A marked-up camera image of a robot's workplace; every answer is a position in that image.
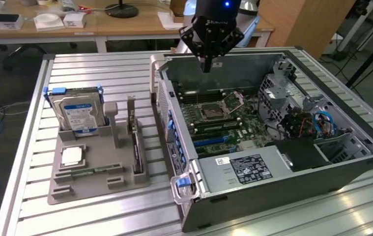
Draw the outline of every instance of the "floor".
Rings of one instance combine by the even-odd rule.
[[[339,32],[347,34],[355,19],[345,20],[343,23]],[[355,40],[360,37],[360,34],[369,29],[372,25],[364,24],[359,33],[355,36]],[[349,50],[353,51],[355,44],[349,45]],[[159,49],[170,49],[174,46],[172,41],[159,41]],[[7,54],[16,49],[16,45],[10,45],[8,52],[0,52],[0,61],[7,56]],[[83,42],[78,43],[78,48],[71,49],[70,44],[67,43],[51,43],[43,45],[44,49],[54,54],[68,54],[68,53],[95,53],[96,46],[94,43]],[[144,41],[122,41],[112,42],[110,44],[112,51],[144,51],[150,49],[148,42]],[[352,76],[360,65],[365,61],[367,57],[373,51],[373,39],[368,44],[365,50],[356,54],[357,59],[352,59],[344,69],[347,76]],[[332,61],[327,56],[323,57],[324,61]],[[19,58],[19,64],[15,65],[12,71],[7,72],[2,69],[0,64],[0,105],[12,104],[15,102],[28,101],[32,96],[32,91],[36,83],[38,72],[42,63],[42,55],[35,51],[27,51]],[[344,66],[347,60],[335,61],[335,64],[340,67]],[[325,68],[335,74],[339,69],[332,63],[323,63]],[[343,74],[337,76],[343,81],[345,78]],[[365,81],[357,86],[357,90],[364,97],[365,101],[373,107],[373,73],[365,79]],[[10,113],[24,111],[28,108],[28,105],[19,105],[10,109]],[[26,114],[6,116],[4,118],[4,128],[0,133],[0,204],[2,198],[6,191],[8,175],[12,167],[14,157],[18,150],[19,138],[26,121]]]

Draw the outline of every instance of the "wooden desk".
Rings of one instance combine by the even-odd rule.
[[[90,8],[106,8],[116,0],[75,0],[76,4]],[[22,14],[26,20],[22,30],[0,30],[0,44],[52,43],[52,42],[96,42],[98,51],[107,52],[108,40],[136,39],[171,39],[179,38],[178,30],[166,30],[162,26],[158,12],[168,11],[168,5],[159,0],[135,0],[139,15],[130,19],[110,17],[106,12],[95,11],[87,15],[87,24],[83,29],[66,28],[52,31],[38,32],[32,18],[38,11],[46,10],[47,6],[23,6],[19,0],[8,0],[4,5],[7,13]],[[253,36],[259,37],[256,46],[264,47],[273,31],[272,25],[261,18]]]

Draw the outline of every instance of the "hard drive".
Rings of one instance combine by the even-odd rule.
[[[54,88],[44,96],[55,111],[60,130],[72,130],[76,137],[98,134],[98,127],[107,125],[103,112],[103,89]]]

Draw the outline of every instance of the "white box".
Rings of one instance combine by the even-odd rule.
[[[336,51],[336,46],[341,43],[343,39],[343,36],[337,33],[333,35],[329,44],[325,48],[324,54],[332,54]]]
[[[86,13],[67,14],[64,17],[64,25],[67,28],[84,28]]]
[[[63,24],[63,21],[62,21],[62,18],[59,18],[59,17],[58,17],[56,20],[54,20],[48,23],[40,21],[38,19],[38,17],[34,18],[34,21],[35,21],[35,26],[36,26],[38,32],[43,32],[43,31],[48,31],[48,30],[59,30],[59,29],[66,28],[64,24]]]
[[[15,22],[6,22],[6,21],[0,22],[0,30],[19,30],[22,29],[23,23],[24,23],[23,16],[19,15],[19,18]]]

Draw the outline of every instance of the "hard drive label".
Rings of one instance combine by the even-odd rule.
[[[90,133],[98,129],[96,119],[91,114],[94,110],[91,104],[67,105],[64,109],[71,129],[76,133]]]
[[[231,159],[231,163],[241,184],[272,178],[268,166],[259,154]]]

